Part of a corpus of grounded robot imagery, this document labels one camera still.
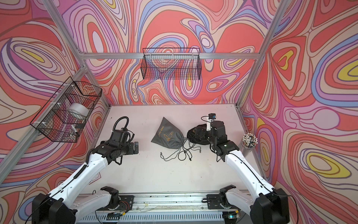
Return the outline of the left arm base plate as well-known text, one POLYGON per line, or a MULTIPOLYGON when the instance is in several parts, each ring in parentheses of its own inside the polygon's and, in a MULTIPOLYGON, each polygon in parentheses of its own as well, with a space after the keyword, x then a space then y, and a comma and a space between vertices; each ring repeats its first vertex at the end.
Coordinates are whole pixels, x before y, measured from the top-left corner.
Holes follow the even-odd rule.
POLYGON ((134 204, 134 195, 120 195, 119 198, 120 200, 116 207, 106 206, 98 209, 98 211, 131 211, 134 204))

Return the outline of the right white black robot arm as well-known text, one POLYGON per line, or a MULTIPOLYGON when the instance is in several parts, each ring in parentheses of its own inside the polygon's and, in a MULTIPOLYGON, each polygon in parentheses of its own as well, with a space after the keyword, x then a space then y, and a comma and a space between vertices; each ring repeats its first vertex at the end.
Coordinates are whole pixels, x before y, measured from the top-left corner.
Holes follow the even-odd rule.
POLYGON ((236 187, 224 190, 224 201, 248 214, 254 224, 290 222, 288 195, 275 189, 248 163, 239 147, 227 138, 224 122, 207 120, 207 140, 218 161, 225 162, 243 181, 250 196, 236 187))

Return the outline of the grey hair dryer pouch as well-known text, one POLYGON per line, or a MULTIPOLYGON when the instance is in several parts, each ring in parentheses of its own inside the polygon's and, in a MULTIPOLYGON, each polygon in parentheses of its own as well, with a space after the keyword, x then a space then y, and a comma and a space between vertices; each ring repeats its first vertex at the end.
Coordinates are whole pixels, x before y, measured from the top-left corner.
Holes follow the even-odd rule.
POLYGON ((189 161, 191 161, 193 158, 192 151, 199 151, 199 153, 201 153, 201 147, 195 143, 191 143, 189 139, 184 137, 183 133, 165 117, 163 117, 151 143, 174 150, 168 157, 164 157, 163 153, 160 153, 161 159, 165 162, 174 159, 180 161, 189 159, 189 161))

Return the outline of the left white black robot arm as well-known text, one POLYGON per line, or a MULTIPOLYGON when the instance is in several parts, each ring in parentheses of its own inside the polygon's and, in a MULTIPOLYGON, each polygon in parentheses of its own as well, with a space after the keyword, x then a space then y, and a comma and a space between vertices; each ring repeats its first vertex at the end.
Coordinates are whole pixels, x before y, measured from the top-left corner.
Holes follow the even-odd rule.
POLYGON ((114 130, 107 141, 91 149, 85 163, 69 178, 48 194, 40 193, 32 201, 32 213, 28 217, 33 224, 75 224, 83 217, 105 208, 116 210, 122 200, 117 189, 102 187, 99 192, 75 202, 92 179, 118 158, 138 154, 134 133, 126 128, 114 130))

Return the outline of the black hair dryer pouch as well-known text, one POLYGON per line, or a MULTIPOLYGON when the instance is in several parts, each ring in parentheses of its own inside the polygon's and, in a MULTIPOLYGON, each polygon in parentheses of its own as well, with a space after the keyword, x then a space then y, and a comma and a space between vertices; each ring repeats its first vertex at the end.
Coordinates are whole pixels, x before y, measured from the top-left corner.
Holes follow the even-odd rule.
POLYGON ((199 144, 199 145, 209 145, 210 142, 208 140, 209 131, 207 131, 207 125, 202 124, 195 126, 187 132, 187 138, 191 143, 199 144))

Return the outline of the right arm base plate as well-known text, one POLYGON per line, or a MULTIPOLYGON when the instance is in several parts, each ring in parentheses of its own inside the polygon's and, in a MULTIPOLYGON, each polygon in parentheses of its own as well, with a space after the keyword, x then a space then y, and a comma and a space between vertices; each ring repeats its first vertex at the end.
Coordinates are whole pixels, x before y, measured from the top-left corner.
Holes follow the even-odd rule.
POLYGON ((229 204, 225 196, 222 194, 208 194, 201 202, 206 203, 209 210, 237 209, 237 207, 229 204))

